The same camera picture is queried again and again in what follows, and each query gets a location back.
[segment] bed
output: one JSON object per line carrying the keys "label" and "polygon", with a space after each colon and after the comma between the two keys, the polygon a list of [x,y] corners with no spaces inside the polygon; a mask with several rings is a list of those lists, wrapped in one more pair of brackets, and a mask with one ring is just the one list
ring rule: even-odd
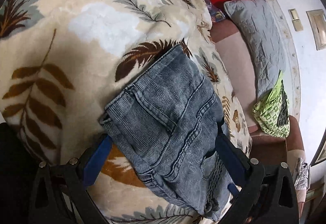
{"label": "bed", "polygon": [[[210,40],[204,0],[6,0],[0,25],[0,111],[35,159],[80,157],[103,132],[104,106],[176,43],[211,80],[231,142],[249,156],[245,117]],[[88,192],[110,223],[202,219],[145,188],[115,146]]]}

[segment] wall switch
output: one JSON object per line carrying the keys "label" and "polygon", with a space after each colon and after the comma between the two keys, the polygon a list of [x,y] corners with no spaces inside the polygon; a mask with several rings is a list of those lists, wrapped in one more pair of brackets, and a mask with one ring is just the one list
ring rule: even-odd
{"label": "wall switch", "polygon": [[301,24],[301,21],[300,21],[300,18],[299,18],[299,15],[298,15],[297,10],[290,9],[289,10],[289,13],[290,13],[290,16],[291,16],[292,23],[293,23],[293,26],[294,26],[295,31],[302,31],[302,30],[304,30],[304,28],[303,28],[303,26]]}

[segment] metal screw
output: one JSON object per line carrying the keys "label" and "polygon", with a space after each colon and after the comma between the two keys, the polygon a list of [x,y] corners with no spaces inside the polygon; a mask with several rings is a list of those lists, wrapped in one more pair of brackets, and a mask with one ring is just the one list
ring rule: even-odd
{"label": "metal screw", "polygon": [[287,168],[287,163],[286,162],[281,162],[281,166],[286,169]]}
{"label": "metal screw", "polygon": [[39,168],[44,168],[46,166],[46,162],[40,162]]}
{"label": "metal screw", "polygon": [[251,158],[250,162],[254,165],[257,165],[259,163],[259,161],[256,158]]}
{"label": "metal screw", "polygon": [[71,164],[71,165],[74,165],[74,164],[76,164],[78,162],[78,159],[77,158],[71,158],[70,160],[69,160],[69,163]]}

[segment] gray pillow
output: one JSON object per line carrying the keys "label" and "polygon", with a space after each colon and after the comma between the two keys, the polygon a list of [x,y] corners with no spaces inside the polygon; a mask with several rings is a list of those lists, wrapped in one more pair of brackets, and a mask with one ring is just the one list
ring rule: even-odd
{"label": "gray pillow", "polygon": [[279,71],[284,72],[286,68],[283,43],[274,16],[265,0],[233,0],[225,2],[224,9],[247,42],[256,72],[256,96],[259,99],[274,87]]}

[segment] light switch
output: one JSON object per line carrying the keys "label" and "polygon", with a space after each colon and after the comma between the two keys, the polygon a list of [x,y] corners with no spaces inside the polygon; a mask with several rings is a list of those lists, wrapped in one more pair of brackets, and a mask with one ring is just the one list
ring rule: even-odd
{"label": "light switch", "polygon": [[300,18],[299,18],[299,15],[298,15],[297,10],[290,9],[289,10],[289,13],[290,13],[290,16],[291,16],[292,23],[293,23],[293,26],[294,26],[295,31],[302,31],[302,30],[304,30],[304,28],[303,28],[303,26],[301,24],[301,21],[300,21]]}
{"label": "light switch", "polygon": [[299,20],[299,15],[298,15],[297,10],[291,9],[289,11],[290,11],[290,15],[292,17],[292,20]]}
{"label": "light switch", "polygon": [[307,12],[314,33],[317,50],[326,48],[326,21],[324,10]]}

